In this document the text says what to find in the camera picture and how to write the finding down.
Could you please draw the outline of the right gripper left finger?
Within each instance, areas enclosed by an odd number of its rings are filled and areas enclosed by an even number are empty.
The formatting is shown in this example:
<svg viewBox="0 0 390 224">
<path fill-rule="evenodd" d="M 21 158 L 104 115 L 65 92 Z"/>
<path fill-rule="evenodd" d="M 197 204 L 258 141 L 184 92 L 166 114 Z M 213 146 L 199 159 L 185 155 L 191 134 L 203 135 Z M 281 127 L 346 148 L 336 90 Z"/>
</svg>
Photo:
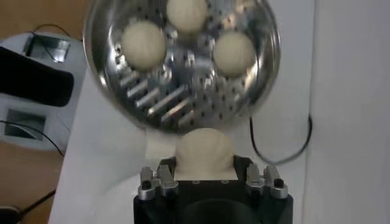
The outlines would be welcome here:
<svg viewBox="0 0 390 224">
<path fill-rule="evenodd" d="M 162 197 L 175 197 L 179 191 L 179 182 L 174 179 L 176 158 L 170 157 L 160 161 L 156 173 L 150 167 L 143 167 L 140 172 L 138 198 L 153 200 L 157 193 Z"/>
</svg>

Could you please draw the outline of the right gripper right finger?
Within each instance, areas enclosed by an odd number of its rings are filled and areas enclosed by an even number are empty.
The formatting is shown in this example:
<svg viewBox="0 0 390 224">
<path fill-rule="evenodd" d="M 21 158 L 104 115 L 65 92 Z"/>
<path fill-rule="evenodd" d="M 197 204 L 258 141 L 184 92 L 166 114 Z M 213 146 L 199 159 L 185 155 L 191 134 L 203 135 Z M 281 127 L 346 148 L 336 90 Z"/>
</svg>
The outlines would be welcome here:
<svg viewBox="0 0 390 224">
<path fill-rule="evenodd" d="M 244 181 L 251 197 L 267 193 L 278 200 L 288 198 L 288 186 L 275 166 L 266 166 L 261 174 L 258 166 L 250 158 L 235 155 L 233 163 L 238 179 Z"/>
</svg>

